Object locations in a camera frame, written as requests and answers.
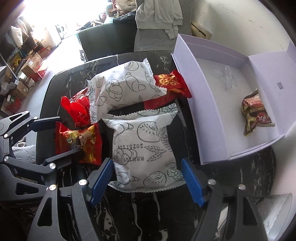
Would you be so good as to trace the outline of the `red yellow cartoon snack packet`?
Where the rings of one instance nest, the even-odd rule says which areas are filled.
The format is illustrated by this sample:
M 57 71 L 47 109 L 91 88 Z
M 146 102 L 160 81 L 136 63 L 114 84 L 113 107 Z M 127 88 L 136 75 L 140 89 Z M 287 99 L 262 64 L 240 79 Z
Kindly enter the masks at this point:
M 56 154 L 62 154 L 71 150 L 74 146 L 78 146 L 84 152 L 84 157 L 79 161 L 80 163 L 101 165 L 102 138 L 98 123 L 82 130 L 70 130 L 57 121 L 55 127 Z

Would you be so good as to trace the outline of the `white bread packet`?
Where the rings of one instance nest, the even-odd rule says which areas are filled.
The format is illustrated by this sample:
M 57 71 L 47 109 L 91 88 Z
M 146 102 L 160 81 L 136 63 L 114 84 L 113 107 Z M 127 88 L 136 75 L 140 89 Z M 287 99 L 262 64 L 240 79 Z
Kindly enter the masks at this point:
M 178 114 L 172 103 L 158 109 L 105 118 L 113 130 L 112 161 L 121 192 L 157 192 L 185 184 L 170 146 L 167 127 Z
M 113 109 L 120 109 L 167 94 L 158 87 L 147 58 L 128 61 L 88 80 L 90 122 L 96 123 Z

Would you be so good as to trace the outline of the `brown gold snack packet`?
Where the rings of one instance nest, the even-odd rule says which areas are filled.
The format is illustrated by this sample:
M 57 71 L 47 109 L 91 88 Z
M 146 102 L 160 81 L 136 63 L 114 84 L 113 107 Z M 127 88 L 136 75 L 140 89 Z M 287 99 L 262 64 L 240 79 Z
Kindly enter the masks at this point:
M 274 127 L 265 106 L 256 89 L 251 94 L 244 97 L 241 105 L 241 112 L 245 118 L 244 136 L 249 135 L 256 127 Z

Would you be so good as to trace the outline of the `red gold snack packet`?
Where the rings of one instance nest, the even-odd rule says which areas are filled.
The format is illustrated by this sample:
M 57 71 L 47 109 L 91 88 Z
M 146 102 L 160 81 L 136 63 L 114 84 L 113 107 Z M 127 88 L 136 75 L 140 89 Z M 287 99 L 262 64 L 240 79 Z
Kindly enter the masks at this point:
M 174 101 L 177 97 L 192 98 L 184 78 L 176 69 L 170 74 L 154 75 L 154 79 L 156 86 L 166 88 L 167 92 L 165 96 L 153 97 L 145 101 L 145 110 L 161 108 Z

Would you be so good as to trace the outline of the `cardboard box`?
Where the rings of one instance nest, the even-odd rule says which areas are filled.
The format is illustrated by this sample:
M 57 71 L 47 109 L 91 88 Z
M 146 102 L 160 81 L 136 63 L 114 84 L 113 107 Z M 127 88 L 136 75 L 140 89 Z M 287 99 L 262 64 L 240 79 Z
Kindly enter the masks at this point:
M 22 73 L 27 77 L 34 75 L 43 64 L 42 57 L 36 53 L 32 58 L 29 58 L 21 68 Z

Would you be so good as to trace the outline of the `lavender gift box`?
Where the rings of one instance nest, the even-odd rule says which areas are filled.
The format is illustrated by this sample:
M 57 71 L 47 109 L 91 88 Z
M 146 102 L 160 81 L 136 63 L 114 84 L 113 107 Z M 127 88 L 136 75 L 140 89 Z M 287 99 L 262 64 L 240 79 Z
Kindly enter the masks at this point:
M 280 140 L 295 123 L 295 46 L 245 56 L 224 45 L 178 35 L 172 58 L 191 92 L 189 106 L 201 164 L 234 160 Z M 230 66 L 236 89 L 225 89 L 212 68 Z M 244 136 L 244 97 L 259 91 L 274 127 Z

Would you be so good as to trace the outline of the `dark green sofa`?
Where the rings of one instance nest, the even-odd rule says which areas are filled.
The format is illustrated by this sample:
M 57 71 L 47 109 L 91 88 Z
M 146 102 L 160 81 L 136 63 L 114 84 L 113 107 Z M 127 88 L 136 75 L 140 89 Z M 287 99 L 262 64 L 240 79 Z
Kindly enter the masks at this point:
M 134 51 L 137 24 L 135 11 L 111 20 L 110 23 L 89 27 L 78 32 L 87 60 Z

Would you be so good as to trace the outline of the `clear plastic wrapper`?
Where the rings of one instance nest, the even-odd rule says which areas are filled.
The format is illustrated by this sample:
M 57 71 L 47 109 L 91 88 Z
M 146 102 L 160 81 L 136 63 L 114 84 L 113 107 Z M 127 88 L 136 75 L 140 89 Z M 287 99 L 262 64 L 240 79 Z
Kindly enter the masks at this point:
M 226 65 L 222 68 L 213 67 L 212 68 L 213 76 L 221 80 L 225 86 L 225 89 L 236 89 L 237 80 L 233 77 L 233 72 L 230 66 Z

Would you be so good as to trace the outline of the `grey patterned chair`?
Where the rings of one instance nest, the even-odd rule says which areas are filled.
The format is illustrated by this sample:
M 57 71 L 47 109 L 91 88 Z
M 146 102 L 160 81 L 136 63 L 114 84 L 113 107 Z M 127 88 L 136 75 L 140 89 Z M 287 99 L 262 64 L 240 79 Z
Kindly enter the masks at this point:
M 183 24 L 179 26 L 179 34 L 192 35 L 191 16 L 195 1 L 179 1 L 182 14 Z M 173 51 L 176 39 L 169 39 L 164 30 L 137 30 L 134 51 Z

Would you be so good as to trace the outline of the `light grey sweatshirt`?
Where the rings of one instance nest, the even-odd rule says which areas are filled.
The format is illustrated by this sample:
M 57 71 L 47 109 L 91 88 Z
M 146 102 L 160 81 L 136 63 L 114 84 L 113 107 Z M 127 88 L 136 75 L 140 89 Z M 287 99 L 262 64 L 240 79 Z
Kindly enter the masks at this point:
M 169 39 L 175 39 L 183 14 L 179 1 L 147 0 L 137 7 L 135 21 L 138 29 L 164 30 Z

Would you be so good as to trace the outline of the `wooden framed panel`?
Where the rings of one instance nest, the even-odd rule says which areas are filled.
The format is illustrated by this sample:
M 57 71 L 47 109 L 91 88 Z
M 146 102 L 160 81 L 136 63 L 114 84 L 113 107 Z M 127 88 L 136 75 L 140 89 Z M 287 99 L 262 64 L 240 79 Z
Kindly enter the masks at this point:
M 210 40 L 212 35 L 208 30 L 206 30 L 199 23 L 196 23 L 194 20 L 191 20 L 191 31 L 194 37 L 199 37 L 207 40 Z

